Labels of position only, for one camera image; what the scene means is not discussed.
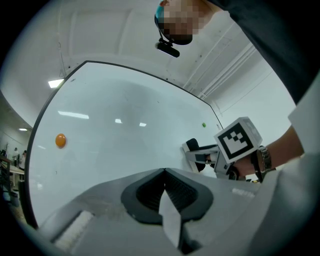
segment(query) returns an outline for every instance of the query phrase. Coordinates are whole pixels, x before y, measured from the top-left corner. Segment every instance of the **ceiling light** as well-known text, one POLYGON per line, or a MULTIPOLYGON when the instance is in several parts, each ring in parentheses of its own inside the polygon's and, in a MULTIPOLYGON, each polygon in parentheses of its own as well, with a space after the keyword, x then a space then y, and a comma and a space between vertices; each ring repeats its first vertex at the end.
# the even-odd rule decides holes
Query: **ceiling light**
POLYGON ((73 117, 73 118, 82 118, 82 119, 89 119, 89 116, 86 114, 79 114, 79 113, 72 113, 72 112, 63 112, 63 111, 58 111, 58 113, 62 116, 68 116, 68 117, 73 117))
POLYGON ((48 83, 49 83, 50 88, 56 88, 61 84, 62 81, 63 81, 63 79, 58 79, 58 80, 49 81, 48 83))

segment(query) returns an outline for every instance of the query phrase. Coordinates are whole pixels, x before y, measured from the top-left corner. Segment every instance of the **white wall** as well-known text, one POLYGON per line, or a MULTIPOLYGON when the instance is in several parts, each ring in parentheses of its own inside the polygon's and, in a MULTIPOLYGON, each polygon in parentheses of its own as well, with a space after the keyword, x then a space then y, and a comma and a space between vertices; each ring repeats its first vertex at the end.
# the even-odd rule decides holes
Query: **white wall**
POLYGON ((20 131, 6 123, 0 123, 0 151, 4 150, 8 143, 8 159, 12 159, 15 148, 21 155, 24 150, 27 150, 30 134, 30 131, 20 131))
POLYGON ((223 127, 248 116, 265 146, 289 128, 288 115, 295 108, 286 87, 257 51, 206 101, 223 127))

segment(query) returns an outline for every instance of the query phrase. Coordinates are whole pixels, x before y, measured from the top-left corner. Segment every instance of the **ceiling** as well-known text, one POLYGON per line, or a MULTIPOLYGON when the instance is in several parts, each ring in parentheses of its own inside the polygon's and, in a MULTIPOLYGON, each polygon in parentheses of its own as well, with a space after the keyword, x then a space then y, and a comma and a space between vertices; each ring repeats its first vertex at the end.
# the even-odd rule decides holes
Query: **ceiling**
POLYGON ((32 127, 25 122, 16 111, 10 106, 6 101, 3 94, 0 92, 0 125, 6 124, 9 125, 12 129, 18 130, 20 128, 27 129, 29 132, 32 130, 32 127))
POLYGON ((33 126, 53 92, 48 81, 90 60, 153 74, 205 100, 237 69, 239 60, 255 51, 229 13, 221 11, 192 43, 174 46, 179 58, 164 54, 155 48, 158 4, 159 0, 50 2, 26 26, 7 56, 2 93, 33 126))

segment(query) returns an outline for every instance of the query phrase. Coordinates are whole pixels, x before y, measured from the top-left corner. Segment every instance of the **person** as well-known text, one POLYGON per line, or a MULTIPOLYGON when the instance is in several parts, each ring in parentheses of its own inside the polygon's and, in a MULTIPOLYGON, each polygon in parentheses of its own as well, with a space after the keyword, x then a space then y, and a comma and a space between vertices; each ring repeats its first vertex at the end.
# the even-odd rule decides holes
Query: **person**
MULTIPOLYGON (((19 169, 22 171, 25 171, 26 157, 27 157, 27 151, 25 150, 22 154, 22 157, 19 163, 19 169)), ((20 174, 19 177, 20 177, 20 180, 22 180, 24 178, 24 175, 20 174)))
POLYGON ((14 148, 12 159, 13 159, 13 165, 15 167, 17 167, 18 166, 18 159, 19 159, 19 151, 17 148, 14 148))
MULTIPOLYGON (((156 25, 166 39, 185 45, 221 10, 229 12, 297 104, 320 68, 317 42, 305 40, 297 29, 301 28, 305 35, 317 30, 316 11, 312 8, 304 11, 292 3, 266 0, 163 0, 156 10, 156 25)), ((292 126, 278 140, 267 145, 265 151, 270 159, 268 170, 304 153, 292 126)), ((260 171, 266 170, 265 155, 260 150, 254 154, 260 171)), ((234 166, 240 176, 254 174, 257 169, 251 155, 239 159, 234 166)))

